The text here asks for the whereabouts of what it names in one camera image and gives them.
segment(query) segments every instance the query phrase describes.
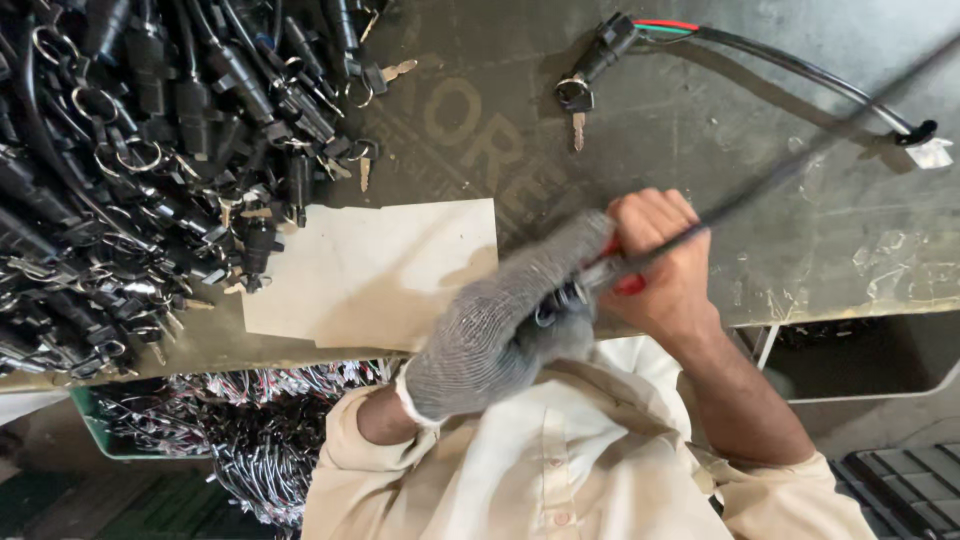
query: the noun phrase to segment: shirt sleeve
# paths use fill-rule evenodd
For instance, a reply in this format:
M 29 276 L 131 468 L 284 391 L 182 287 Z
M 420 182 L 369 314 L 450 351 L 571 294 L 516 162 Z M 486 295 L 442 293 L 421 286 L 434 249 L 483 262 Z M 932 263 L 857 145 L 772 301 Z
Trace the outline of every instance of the shirt sleeve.
M 876 538 L 853 499 L 834 491 L 827 459 L 816 453 L 789 467 L 708 466 L 723 496 L 723 521 L 735 538 Z
M 437 441 L 437 432 L 426 428 L 393 446 L 365 439 L 356 411 L 376 389 L 347 393 L 326 416 L 326 442 L 303 511 L 304 539 L 373 537 L 400 489 L 398 480 Z

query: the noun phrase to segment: gray knitted glove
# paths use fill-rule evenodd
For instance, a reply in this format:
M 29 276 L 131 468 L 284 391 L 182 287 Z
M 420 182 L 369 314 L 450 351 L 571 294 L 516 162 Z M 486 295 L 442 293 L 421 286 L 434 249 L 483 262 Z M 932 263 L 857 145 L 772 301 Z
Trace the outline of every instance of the gray knitted glove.
M 585 359 L 594 302 L 546 329 L 524 320 L 582 263 L 597 258 L 611 234 L 607 216 L 584 212 L 509 258 L 495 276 L 464 287 L 400 374 L 397 393 L 407 412 L 420 422 L 478 412 L 530 386 L 544 363 Z

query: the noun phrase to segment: worker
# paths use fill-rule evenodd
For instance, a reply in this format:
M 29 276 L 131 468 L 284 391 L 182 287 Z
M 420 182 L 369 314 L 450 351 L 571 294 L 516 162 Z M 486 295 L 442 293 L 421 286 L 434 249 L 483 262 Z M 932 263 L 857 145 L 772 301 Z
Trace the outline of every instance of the worker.
M 709 231 L 654 263 L 643 290 L 634 277 L 599 301 L 656 340 L 659 359 L 634 338 L 594 347 L 594 306 L 524 323 L 614 227 L 635 255 L 696 220 L 678 191 L 645 189 L 464 287 L 396 383 L 353 390 L 327 416 L 302 537 L 874 538 L 722 330 Z M 708 444 L 690 442 L 681 368 Z

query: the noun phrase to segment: workbench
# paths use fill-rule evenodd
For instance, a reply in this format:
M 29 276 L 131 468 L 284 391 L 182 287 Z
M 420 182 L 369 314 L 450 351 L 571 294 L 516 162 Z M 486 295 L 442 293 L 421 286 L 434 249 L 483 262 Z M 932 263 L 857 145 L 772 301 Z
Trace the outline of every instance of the workbench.
M 315 0 L 288 2 L 306 20 Z M 580 209 L 647 186 L 676 187 L 697 210 L 850 110 L 844 98 L 732 49 L 690 40 L 637 47 L 593 85 L 586 147 L 551 90 L 616 11 L 707 24 L 769 43 L 870 89 L 960 28 L 951 0 L 398 0 L 367 48 L 381 66 L 416 59 L 356 121 L 381 144 L 370 189 L 330 183 L 317 201 L 379 208 L 493 197 L 501 258 Z M 896 104 L 960 138 L 960 59 Z M 709 297 L 726 324 L 758 326 L 960 307 L 960 164 L 913 168 L 871 121 L 786 188 L 712 231 Z M 397 352 L 318 350 L 246 334 L 238 295 L 200 288 L 210 311 L 149 351 L 141 376 L 304 365 Z M 602 319 L 599 336 L 629 332 Z M 7 389 L 63 384 L 15 374 Z

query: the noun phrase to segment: cardboard sheet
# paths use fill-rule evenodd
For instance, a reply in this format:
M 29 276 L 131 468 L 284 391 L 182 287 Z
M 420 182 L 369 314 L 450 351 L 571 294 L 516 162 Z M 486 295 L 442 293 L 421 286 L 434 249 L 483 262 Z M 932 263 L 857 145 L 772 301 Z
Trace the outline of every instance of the cardboard sheet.
M 244 295 L 248 332 L 318 347 L 418 350 L 460 290 L 496 270 L 493 199 L 383 209 L 307 208 Z

